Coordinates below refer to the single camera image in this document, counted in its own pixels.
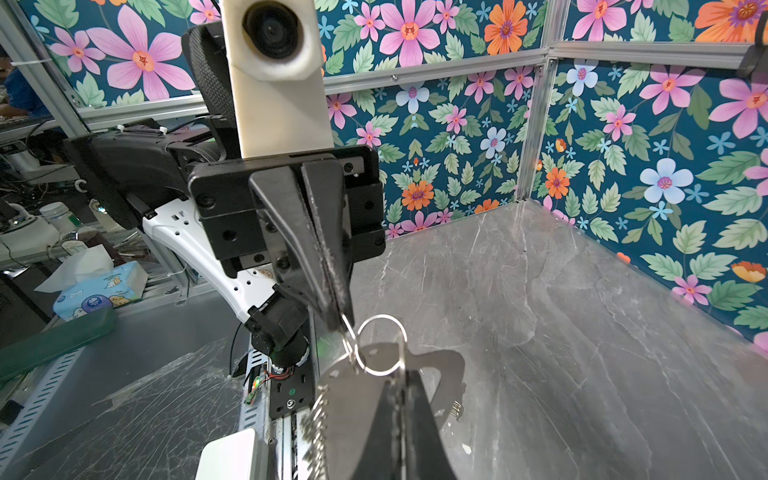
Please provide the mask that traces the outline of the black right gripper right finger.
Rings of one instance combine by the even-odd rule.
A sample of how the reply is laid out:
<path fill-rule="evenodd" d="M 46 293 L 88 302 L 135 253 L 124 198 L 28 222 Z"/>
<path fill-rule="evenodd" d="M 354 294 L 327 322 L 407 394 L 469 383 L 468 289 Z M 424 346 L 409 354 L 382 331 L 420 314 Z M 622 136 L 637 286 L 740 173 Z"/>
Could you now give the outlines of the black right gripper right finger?
<path fill-rule="evenodd" d="M 406 372 L 404 394 L 406 479 L 455 479 L 420 374 Z"/>

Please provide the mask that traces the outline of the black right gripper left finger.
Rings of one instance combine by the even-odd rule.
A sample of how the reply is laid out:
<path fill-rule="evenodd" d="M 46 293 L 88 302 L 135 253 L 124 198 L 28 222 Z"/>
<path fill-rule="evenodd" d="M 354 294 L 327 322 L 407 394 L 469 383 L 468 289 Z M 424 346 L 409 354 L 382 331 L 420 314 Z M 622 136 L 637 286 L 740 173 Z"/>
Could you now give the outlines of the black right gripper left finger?
<path fill-rule="evenodd" d="M 405 387 L 406 375 L 385 382 L 352 479 L 405 479 Z"/>

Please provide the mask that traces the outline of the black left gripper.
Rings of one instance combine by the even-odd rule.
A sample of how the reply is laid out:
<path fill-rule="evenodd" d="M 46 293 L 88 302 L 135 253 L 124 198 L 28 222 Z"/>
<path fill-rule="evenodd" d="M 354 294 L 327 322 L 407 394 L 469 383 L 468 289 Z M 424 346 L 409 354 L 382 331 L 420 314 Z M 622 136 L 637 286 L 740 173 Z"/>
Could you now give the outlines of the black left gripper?
<path fill-rule="evenodd" d="M 278 259 L 284 288 L 332 331 L 354 325 L 350 269 L 382 253 L 379 157 L 367 146 L 199 165 L 189 178 L 206 236 L 225 273 Z"/>

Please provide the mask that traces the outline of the silver keys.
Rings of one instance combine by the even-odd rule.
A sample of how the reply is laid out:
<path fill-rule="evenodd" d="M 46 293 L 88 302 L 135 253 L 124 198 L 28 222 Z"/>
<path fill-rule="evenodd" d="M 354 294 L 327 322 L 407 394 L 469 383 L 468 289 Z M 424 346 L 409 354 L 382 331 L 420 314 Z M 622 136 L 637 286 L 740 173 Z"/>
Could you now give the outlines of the silver keys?
<path fill-rule="evenodd" d="M 413 354 L 401 331 L 363 344 L 361 331 L 320 377 L 302 428 L 310 479 L 453 479 L 440 431 L 462 414 L 465 360 Z"/>

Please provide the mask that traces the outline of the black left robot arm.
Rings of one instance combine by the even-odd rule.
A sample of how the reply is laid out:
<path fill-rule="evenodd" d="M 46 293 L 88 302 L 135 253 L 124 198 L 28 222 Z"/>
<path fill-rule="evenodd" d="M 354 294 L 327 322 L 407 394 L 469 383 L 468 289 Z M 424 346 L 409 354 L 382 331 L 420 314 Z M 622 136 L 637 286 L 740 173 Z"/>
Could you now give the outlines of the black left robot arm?
<path fill-rule="evenodd" d="M 291 334 L 311 310 L 354 320 L 352 267 L 381 255 L 383 187 L 367 145 L 335 146 L 311 39 L 271 6 L 190 29 L 183 51 L 214 111 L 194 132 L 146 125 L 67 144 L 87 187 L 201 274 L 251 330 Z"/>

